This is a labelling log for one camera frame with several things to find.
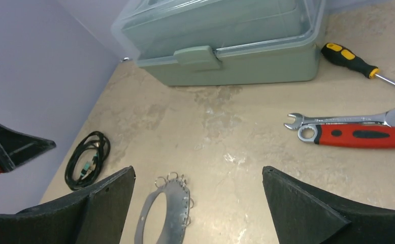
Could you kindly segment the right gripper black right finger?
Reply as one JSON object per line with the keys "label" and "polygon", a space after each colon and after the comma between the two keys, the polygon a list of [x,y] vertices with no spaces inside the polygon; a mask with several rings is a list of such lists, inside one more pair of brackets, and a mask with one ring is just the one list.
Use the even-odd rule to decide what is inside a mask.
{"label": "right gripper black right finger", "polygon": [[263,187],[279,243],[395,243],[395,210],[340,197],[272,166]]}

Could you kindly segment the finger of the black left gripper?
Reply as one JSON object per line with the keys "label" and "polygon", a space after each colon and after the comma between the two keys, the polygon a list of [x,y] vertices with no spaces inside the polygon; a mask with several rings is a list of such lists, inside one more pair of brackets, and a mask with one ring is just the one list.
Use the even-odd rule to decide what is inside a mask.
{"label": "finger of the black left gripper", "polygon": [[15,170],[28,161],[56,148],[56,143],[20,133],[0,124],[0,174]]}

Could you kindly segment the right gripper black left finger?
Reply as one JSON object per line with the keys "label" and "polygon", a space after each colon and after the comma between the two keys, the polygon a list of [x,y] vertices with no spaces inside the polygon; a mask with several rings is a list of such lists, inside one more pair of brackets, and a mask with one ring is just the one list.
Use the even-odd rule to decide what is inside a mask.
{"label": "right gripper black left finger", "polygon": [[16,214],[0,214],[0,243],[119,243],[136,174],[105,179]]}

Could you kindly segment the silver metal key holder plate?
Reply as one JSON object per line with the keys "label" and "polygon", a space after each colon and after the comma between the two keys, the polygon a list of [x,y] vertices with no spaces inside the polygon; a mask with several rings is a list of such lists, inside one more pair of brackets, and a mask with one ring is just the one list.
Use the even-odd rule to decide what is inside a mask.
{"label": "silver metal key holder plate", "polygon": [[150,193],[141,210],[134,243],[143,243],[144,229],[150,209],[160,194],[165,194],[167,211],[161,234],[157,243],[183,243],[185,230],[191,223],[190,209],[194,207],[194,200],[187,187],[187,180],[183,174],[170,172],[165,177],[155,179],[156,190]]}

